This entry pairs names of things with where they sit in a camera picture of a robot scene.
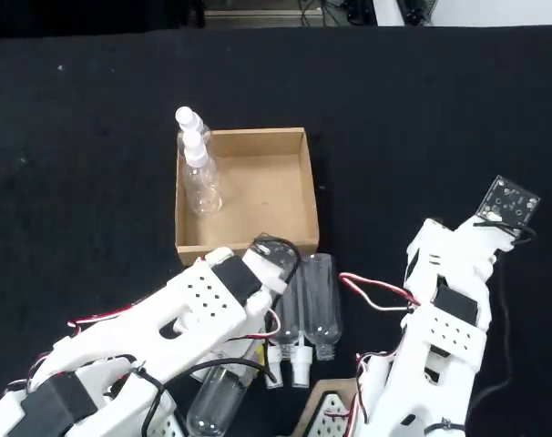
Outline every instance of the clear plastic bottle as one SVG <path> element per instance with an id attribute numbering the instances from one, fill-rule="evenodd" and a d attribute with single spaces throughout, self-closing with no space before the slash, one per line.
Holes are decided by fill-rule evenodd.
<path id="1" fill-rule="evenodd" d="M 334 359 L 341 338 L 341 303 L 334 259 L 326 253 L 306 257 L 302 263 L 302 311 L 306 338 L 314 344 L 319 361 Z"/>
<path id="2" fill-rule="evenodd" d="M 280 318 L 280 331 L 270 338 L 270 341 L 281 348 L 282 358 L 287 360 L 291 357 L 292 346 L 298 342 L 301 332 L 301 317 L 299 313 L 298 288 L 301 286 L 297 273 L 291 279 L 288 288 L 284 291 L 281 299 L 276 304 L 276 314 Z"/>
<path id="3" fill-rule="evenodd" d="M 183 182 L 191 209 L 208 216 L 221 209 L 220 181 L 215 160 L 208 154 L 203 138 L 196 130 L 183 135 L 185 166 Z"/>
<path id="4" fill-rule="evenodd" d="M 258 342 L 252 343 L 252 360 L 258 360 L 258 347 Z M 230 427 L 257 373 L 253 368 L 236 366 L 219 366 L 208 373 L 187 415 L 190 437 L 222 437 Z"/>
<path id="5" fill-rule="evenodd" d="M 210 149 L 211 143 L 211 131 L 210 128 L 203 123 L 203 120 L 199 114 L 193 111 L 190 107 L 180 107 L 175 112 L 175 119 L 179 123 L 179 132 L 177 134 L 177 146 L 179 148 L 179 155 L 184 157 L 185 143 L 183 142 L 183 135 L 185 132 L 195 130 L 201 134 L 205 146 Z"/>

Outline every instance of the robotic arm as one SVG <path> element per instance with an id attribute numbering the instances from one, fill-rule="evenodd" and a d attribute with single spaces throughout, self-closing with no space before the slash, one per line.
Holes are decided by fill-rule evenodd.
<path id="1" fill-rule="evenodd" d="M 243 356 L 252 340 L 226 340 L 263 328 L 299 263 L 292 244 L 269 236 L 242 258 L 214 250 L 162 290 L 56 343 L 25 385 L 1 399 L 0 437 L 144 437 L 174 424 L 164 384 L 210 351 Z M 175 335 L 163 337 L 169 326 Z"/>
<path id="2" fill-rule="evenodd" d="M 457 229 L 423 224 L 404 278 L 415 305 L 396 351 L 360 361 L 345 437 L 465 435 L 491 321 L 486 282 L 500 254 L 533 232 L 527 224 L 539 202 L 497 177 Z M 262 331 L 300 261 L 291 243 L 268 236 L 242 258 L 216 249 L 162 290 L 77 330 L 22 386 L 7 389 L 0 437 L 146 437 L 160 429 L 180 437 L 165 384 L 213 358 L 244 356 L 253 340 L 228 340 Z M 168 327 L 172 335 L 163 335 Z"/>
<path id="3" fill-rule="evenodd" d="M 353 404 L 345 435 L 465 435 L 491 322 L 486 282 L 500 254 L 533 233 L 526 225 L 539 201 L 497 177 L 457 229 L 425 221 L 407 249 L 404 278 L 419 306 L 403 318 L 395 353 L 373 354 L 363 366 L 361 401 Z"/>

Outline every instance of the open cardboard box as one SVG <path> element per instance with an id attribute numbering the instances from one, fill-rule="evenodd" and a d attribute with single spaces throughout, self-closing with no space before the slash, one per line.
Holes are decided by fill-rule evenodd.
<path id="1" fill-rule="evenodd" d="M 211 153 L 220 171 L 223 207 L 210 217 L 193 213 L 177 162 L 177 252 L 185 265 L 221 246 L 243 254 L 262 232 L 314 253 L 319 225 L 304 129 L 216 130 Z"/>

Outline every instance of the black cloth surface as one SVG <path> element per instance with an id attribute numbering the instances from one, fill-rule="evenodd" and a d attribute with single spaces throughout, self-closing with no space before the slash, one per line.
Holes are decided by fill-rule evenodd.
<path id="1" fill-rule="evenodd" d="M 539 240 L 506 257 L 513 382 L 479 407 L 468 435 L 551 435 L 552 27 L 0 41 L 0 396 L 69 334 L 66 320 L 118 308 L 180 272 L 179 104 L 213 128 L 307 129 L 321 250 L 339 270 L 399 283 L 424 218 L 457 226 L 497 174 L 540 195 Z M 505 375 L 491 283 L 477 388 Z M 355 352 L 399 337 L 398 316 L 341 294 L 337 358 L 316 363 L 314 381 L 353 376 Z M 171 384 L 183 411 L 196 389 Z M 258 381 L 229 435 L 290 432 L 307 396 Z"/>

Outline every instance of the bottle cap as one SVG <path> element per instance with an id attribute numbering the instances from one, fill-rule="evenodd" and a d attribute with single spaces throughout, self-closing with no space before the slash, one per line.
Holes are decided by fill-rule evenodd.
<path id="1" fill-rule="evenodd" d="M 311 385 L 312 347 L 295 346 L 291 356 L 292 387 L 308 389 Z"/>
<path id="2" fill-rule="evenodd" d="M 203 131 L 203 120 L 201 120 L 197 112 L 193 111 L 190 107 L 180 107 L 177 109 L 175 119 L 183 132 L 197 130 L 201 133 Z"/>
<path id="3" fill-rule="evenodd" d="M 268 368 L 276 378 L 276 382 L 272 381 L 266 376 L 266 387 L 268 389 L 279 389 L 282 385 L 282 371 L 280 368 L 280 362 L 282 360 L 282 354 L 279 346 L 268 346 Z"/>
<path id="4" fill-rule="evenodd" d="M 185 160 L 192 167 L 203 167 L 209 155 L 205 148 L 203 137 L 197 130 L 187 130 L 183 134 L 183 144 L 185 144 Z"/>

